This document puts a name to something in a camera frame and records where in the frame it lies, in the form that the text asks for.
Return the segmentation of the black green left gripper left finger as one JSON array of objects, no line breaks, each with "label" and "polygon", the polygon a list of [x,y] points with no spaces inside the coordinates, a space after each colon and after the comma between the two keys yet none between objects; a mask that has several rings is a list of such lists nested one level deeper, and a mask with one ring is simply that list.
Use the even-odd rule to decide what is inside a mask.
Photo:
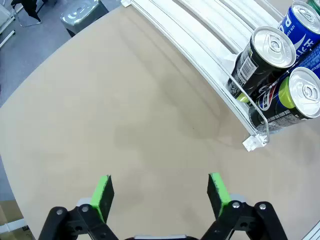
[{"label": "black green left gripper left finger", "polygon": [[53,207],[44,222],[40,240],[76,240],[79,235],[89,235],[92,240],[116,240],[117,236],[107,225],[114,198],[110,175],[102,176],[94,190],[90,203],[67,210]]}]

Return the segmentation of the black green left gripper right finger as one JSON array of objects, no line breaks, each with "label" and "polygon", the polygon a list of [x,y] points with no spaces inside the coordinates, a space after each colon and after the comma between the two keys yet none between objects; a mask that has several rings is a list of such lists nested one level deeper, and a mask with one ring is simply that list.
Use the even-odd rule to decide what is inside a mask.
[{"label": "black green left gripper right finger", "polygon": [[245,232],[250,240],[288,238],[271,203],[261,201],[250,206],[232,200],[219,173],[208,175],[207,194],[215,221],[202,236],[203,240],[229,240],[236,231]]}]

